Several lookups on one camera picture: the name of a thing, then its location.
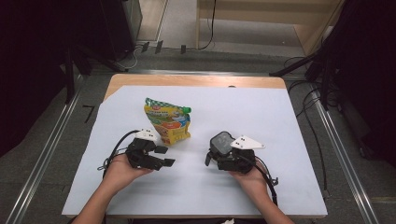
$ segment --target snack bag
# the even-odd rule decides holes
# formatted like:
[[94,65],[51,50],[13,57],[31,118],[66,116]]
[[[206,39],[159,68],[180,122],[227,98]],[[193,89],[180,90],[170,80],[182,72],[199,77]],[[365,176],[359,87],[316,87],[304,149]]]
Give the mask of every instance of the snack bag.
[[165,145],[190,137],[191,108],[146,98],[145,112]]

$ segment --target black cable on floor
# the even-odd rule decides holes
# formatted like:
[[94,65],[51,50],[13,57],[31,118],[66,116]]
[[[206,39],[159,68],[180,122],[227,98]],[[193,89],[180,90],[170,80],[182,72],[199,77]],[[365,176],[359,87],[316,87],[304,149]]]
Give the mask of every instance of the black cable on floor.
[[289,88],[288,88],[288,94],[290,94],[291,90],[292,90],[294,87],[299,86],[299,85],[304,84],[304,83],[314,83],[314,84],[319,84],[319,85],[321,85],[320,82],[316,82],[316,81],[314,81],[314,82],[312,82],[312,81],[307,81],[307,80],[298,80],[298,81],[294,81],[294,82],[292,82],[292,83],[290,84],[290,86],[289,86]]
[[210,45],[210,43],[212,43],[212,40],[213,40],[213,34],[214,34],[213,27],[214,27],[214,24],[215,24],[215,14],[216,14],[216,2],[217,2],[217,0],[215,0],[215,3],[214,3],[214,5],[213,5],[213,14],[212,14],[212,29],[211,29],[210,40],[209,40],[209,42],[206,44],[206,46],[204,46],[203,48],[199,48],[198,50],[203,50],[203,49],[206,49],[206,48],[207,48],[207,47]]
[[304,57],[291,57],[291,58],[288,58],[285,62],[283,62],[283,67],[286,68],[286,67],[287,67],[286,64],[287,64],[290,60],[293,60],[293,59],[303,59],[303,58],[304,58]]
[[[319,97],[312,98],[308,103],[306,103],[306,105],[309,105],[309,104],[311,104],[311,103],[312,103],[312,105],[310,105],[309,107],[306,107],[305,110],[311,108],[311,107],[312,107],[314,104],[316,104],[317,101],[319,101],[319,100],[320,100]],[[301,109],[301,111],[296,115],[296,118],[300,117],[300,115],[302,115],[303,113],[304,113],[304,108]]]
[[320,146],[317,133],[315,132],[314,127],[312,126],[311,119],[308,117],[308,115],[307,115],[307,113],[306,113],[306,104],[305,104],[305,101],[306,101],[306,99],[309,97],[309,95],[310,95],[312,92],[317,91],[317,90],[319,90],[319,88],[313,89],[312,91],[310,91],[310,92],[305,96],[305,98],[304,98],[304,100],[303,100],[303,111],[304,111],[304,114],[305,114],[305,118],[306,118],[306,120],[307,120],[307,122],[308,122],[308,125],[309,125],[309,127],[311,128],[312,133],[314,134],[315,141],[317,142],[318,151],[319,151],[319,156],[320,156],[320,162],[321,162],[322,172],[323,172],[323,190],[324,190],[324,191],[327,191],[326,167],[325,167],[325,164],[324,164],[322,148],[321,148],[321,146]]

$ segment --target metal bar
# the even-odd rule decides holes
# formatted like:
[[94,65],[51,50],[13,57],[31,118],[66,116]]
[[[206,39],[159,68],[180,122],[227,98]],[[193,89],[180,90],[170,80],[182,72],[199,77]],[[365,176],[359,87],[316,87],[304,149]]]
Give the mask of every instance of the metal bar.
[[72,62],[72,50],[67,48],[65,53],[65,74],[66,74],[66,103],[69,104],[70,100],[73,98],[75,93],[75,85],[74,85],[74,74],[73,74],[73,62]]
[[79,97],[80,90],[85,82],[85,78],[82,75],[78,76],[77,84],[78,88],[76,94],[71,99],[68,105],[64,106],[64,110],[61,113],[61,116],[58,118],[52,132],[49,136],[49,139],[44,146],[37,162],[35,163],[35,167],[30,173],[29,178],[27,179],[26,183],[24,184],[21,193],[18,197],[18,200],[15,202],[15,205],[9,214],[9,217],[6,223],[17,224],[21,223],[24,214],[35,195],[35,191],[37,190],[38,184],[43,177],[44,172],[48,164],[50,163],[50,159],[55,151],[56,146],[58,145],[59,139],[64,132],[64,127],[67,124],[75,106],[76,102]]
[[233,76],[233,77],[268,77],[268,73],[239,73],[215,71],[180,71],[180,70],[142,70],[130,71],[134,75],[195,75],[195,76]]
[[[314,91],[312,95],[314,98],[317,98],[318,92]],[[325,111],[323,106],[319,103],[316,103],[316,107],[323,121],[324,127],[326,128],[327,134],[332,141],[332,146],[334,147],[335,154],[340,161],[341,168],[343,169],[344,175],[346,176],[346,181],[348,182],[349,187],[352,190],[353,196],[355,197],[355,201],[359,209],[361,210],[361,216],[364,220],[364,223],[379,223],[370,199],[367,196],[367,193],[361,181],[359,180],[355,168],[353,167],[352,162],[347,155],[347,151],[341,141],[337,130],[335,129],[330,113],[328,111]]]

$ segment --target white paper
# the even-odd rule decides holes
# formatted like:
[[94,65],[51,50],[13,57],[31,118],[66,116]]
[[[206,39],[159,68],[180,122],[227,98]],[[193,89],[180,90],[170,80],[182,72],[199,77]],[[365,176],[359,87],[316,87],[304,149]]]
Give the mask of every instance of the white paper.
[[[102,179],[103,172],[97,167],[126,133],[152,128],[143,109],[146,97],[191,107],[191,138],[169,147],[164,155],[151,154],[176,161],[172,167],[139,177],[119,192],[107,209],[109,215],[259,215],[227,172],[219,171],[213,161],[205,166],[209,141],[222,131],[265,144],[265,149],[255,153],[272,177],[279,178],[275,190],[279,208],[286,215],[327,215],[286,90],[152,86],[124,86],[101,104],[64,215],[80,212]],[[132,139],[125,139],[120,148]]]

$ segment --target wire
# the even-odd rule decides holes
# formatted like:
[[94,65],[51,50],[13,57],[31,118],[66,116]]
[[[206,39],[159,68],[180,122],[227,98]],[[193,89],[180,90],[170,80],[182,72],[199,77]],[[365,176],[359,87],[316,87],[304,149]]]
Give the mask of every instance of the wire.
[[309,96],[312,92],[317,91],[317,90],[319,90],[319,88],[313,89],[312,91],[310,91],[310,92],[305,96],[305,98],[304,98],[304,100],[303,100],[303,111],[304,111],[304,114],[305,114],[305,118],[306,118],[306,120],[307,120],[307,122],[308,122],[308,125],[309,125],[309,127],[311,128],[312,133],[314,134],[315,141],[317,142],[318,151],[319,151],[319,156],[320,156],[320,162],[321,162],[322,172],[323,172],[323,189],[324,189],[325,191],[327,191],[327,176],[326,176],[326,167],[325,167],[325,165],[324,165],[323,152],[322,152],[322,149],[321,149],[319,140],[318,140],[317,133],[315,132],[314,127],[312,126],[311,119],[308,117],[308,115],[307,115],[307,113],[306,113],[306,108],[305,108],[305,107],[306,107],[306,104],[305,104],[306,99],[308,98],[308,96]]
[[285,62],[283,62],[283,67],[287,67],[286,66],[286,64],[290,61],[290,60],[293,60],[293,59],[303,59],[304,57],[291,57],[291,58],[288,58]]
[[212,31],[212,28],[210,28],[210,23],[209,23],[209,17],[206,18],[206,24],[207,24],[207,28],[209,28],[209,31]]
[[[319,101],[320,99],[319,99],[319,97],[317,97],[317,98],[312,98],[306,105],[309,105],[310,103],[312,103],[312,102],[314,102],[312,105],[310,105],[309,107],[307,107],[305,110],[307,110],[307,109],[309,109],[309,108],[311,108],[317,101]],[[298,118],[300,115],[302,115],[304,113],[304,109],[302,109],[301,111],[300,111],[300,113],[298,113],[297,115],[296,115],[296,118]]]
[[116,62],[116,64],[119,65],[119,66],[121,66],[121,67],[124,68],[124,69],[131,69],[131,68],[134,68],[134,67],[137,65],[136,51],[137,51],[138,49],[141,49],[141,48],[139,47],[139,48],[136,48],[136,49],[134,50],[134,59],[135,59],[134,65],[132,65],[131,67],[126,67],[126,66],[124,66],[124,65],[122,65],[122,64],[120,64],[120,63],[118,63],[118,62]]
[[111,152],[110,156],[109,156],[108,158],[106,158],[105,161],[104,161],[104,168],[105,168],[105,170],[103,171],[103,177],[105,177],[106,171],[107,171],[108,167],[110,166],[110,163],[113,161],[113,159],[114,159],[114,157],[115,157],[115,155],[116,155],[117,149],[119,148],[119,146],[120,146],[120,144],[122,143],[122,141],[125,140],[125,138],[128,137],[129,135],[131,135],[132,133],[138,133],[138,132],[139,132],[138,130],[133,130],[133,131],[130,131],[130,132],[126,133],[126,134],[120,139],[120,141],[116,144],[116,146],[114,147],[114,149],[113,149],[113,151]]
[[215,24],[215,14],[216,14],[216,3],[217,3],[217,0],[215,0],[215,3],[214,3],[214,5],[213,5],[213,14],[212,14],[212,27],[211,27],[211,35],[210,35],[210,40],[209,40],[209,42],[206,44],[206,46],[204,46],[203,48],[198,48],[198,50],[203,50],[203,49],[206,49],[209,45],[210,45],[210,43],[212,43],[212,40],[213,40],[213,34],[214,34],[214,31],[213,31],[213,27],[214,27],[214,24]]
[[301,85],[301,84],[303,84],[303,83],[315,83],[315,84],[321,84],[320,82],[316,82],[316,81],[308,81],[308,80],[299,80],[299,81],[294,81],[294,82],[292,82],[292,83],[291,83],[291,85],[290,85],[290,86],[289,86],[289,88],[288,88],[288,94],[290,94],[291,90],[292,90],[294,87],[296,87],[296,86],[298,86],[298,85]]
[[262,173],[262,177],[264,177],[265,182],[267,182],[268,187],[271,190],[271,194],[272,194],[272,199],[273,199],[273,203],[277,206],[277,195],[274,189],[274,184],[272,183],[272,181],[270,181],[270,179],[268,178],[267,174],[262,170],[262,168],[260,168],[255,162],[250,161],[248,158],[238,155],[238,158],[246,161],[247,163],[249,163],[250,165],[253,165],[254,167],[256,167],[256,169]]
[[273,179],[273,178],[271,177],[270,170],[268,169],[267,165],[265,165],[265,163],[264,163],[264,161],[263,161],[262,159],[260,159],[260,158],[257,157],[257,156],[254,156],[254,157],[255,157],[257,160],[259,160],[259,162],[262,164],[262,167],[264,167],[265,173],[268,174],[268,177],[269,177],[269,179],[271,180],[273,186],[276,186],[276,185],[278,184],[277,178],[276,178],[276,179]]

